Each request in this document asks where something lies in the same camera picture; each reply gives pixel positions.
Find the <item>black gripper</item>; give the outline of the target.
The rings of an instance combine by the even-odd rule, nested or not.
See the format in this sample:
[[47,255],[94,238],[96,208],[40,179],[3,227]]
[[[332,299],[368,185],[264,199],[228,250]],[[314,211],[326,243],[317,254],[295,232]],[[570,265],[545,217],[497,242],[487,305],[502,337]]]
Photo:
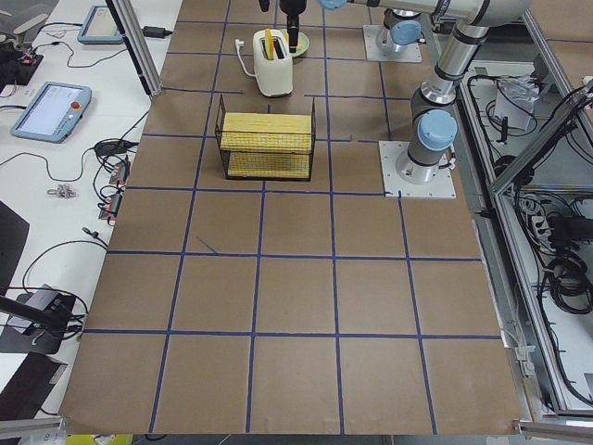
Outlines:
[[[295,53],[298,47],[299,36],[299,15],[307,8],[307,0],[280,0],[280,9],[286,15],[286,30],[288,35],[288,47],[290,53]],[[259,0],[259,7],[262,12],[268,12],[270,0]]]

